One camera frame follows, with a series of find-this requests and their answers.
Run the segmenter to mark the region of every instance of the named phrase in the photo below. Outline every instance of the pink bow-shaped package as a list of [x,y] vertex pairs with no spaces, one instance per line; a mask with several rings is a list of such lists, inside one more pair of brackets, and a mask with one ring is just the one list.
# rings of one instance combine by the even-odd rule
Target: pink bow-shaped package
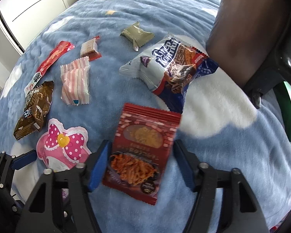
[[48,131],[36,144],[36,153],[48,168],[63,171],[87,160],[91,154],[87,141],[85,128],[71,127],[66,130],[60,121],[52,118],[48,122]]
[[89,103],[88,70],[89,58],[83,57],[61,66],[63,89],[61,99],[67,104],[79,105]]

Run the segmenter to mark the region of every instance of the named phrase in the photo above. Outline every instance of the yellow heart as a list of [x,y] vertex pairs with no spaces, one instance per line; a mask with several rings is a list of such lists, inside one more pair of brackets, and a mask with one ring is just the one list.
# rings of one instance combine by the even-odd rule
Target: yellow heart
[[65,137],[63,134],[59,134],[57,140],[60,147],[65,147],[70,142],[70,138]]

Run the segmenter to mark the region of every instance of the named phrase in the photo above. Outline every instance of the blue snack bag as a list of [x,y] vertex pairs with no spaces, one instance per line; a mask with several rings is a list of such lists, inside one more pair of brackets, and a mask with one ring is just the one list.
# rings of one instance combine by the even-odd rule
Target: blue snack bag
[[170,35],[121,66],[120,74],[142,79],[170,111],[182,113],[189,83],[217,68],[206,54]]

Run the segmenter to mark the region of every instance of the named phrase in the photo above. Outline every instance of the pink striped wrapper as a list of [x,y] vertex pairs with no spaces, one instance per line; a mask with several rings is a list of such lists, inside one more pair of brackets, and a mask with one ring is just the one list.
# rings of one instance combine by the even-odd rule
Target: pink striped wrapper
[[89,67],[89,58],[87,56],[61,66],[61,81],[63,82],[61,99],[67,105],[77,106],[89,103]]

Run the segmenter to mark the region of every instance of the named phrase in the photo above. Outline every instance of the metal screw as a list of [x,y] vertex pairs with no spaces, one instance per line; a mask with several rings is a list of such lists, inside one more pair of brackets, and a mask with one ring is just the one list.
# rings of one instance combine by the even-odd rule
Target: metal screw
[[85,167],[85,164],[84,163],[77,163],[77,165],[75,167],[78,169],[82,169]]
[[241,174],[241,171],[238,168],[233,168],[234,174]]
[[50,169],[50,168],[43,170],[43,173],[46,174],[46,175],[51,174],[52,172],[53,172],[53,170]]
[[203,169],[207,169],[209,167],[209,164],[206,162],[201,162],[201,163],[199,163],[199,167],[203,168]]

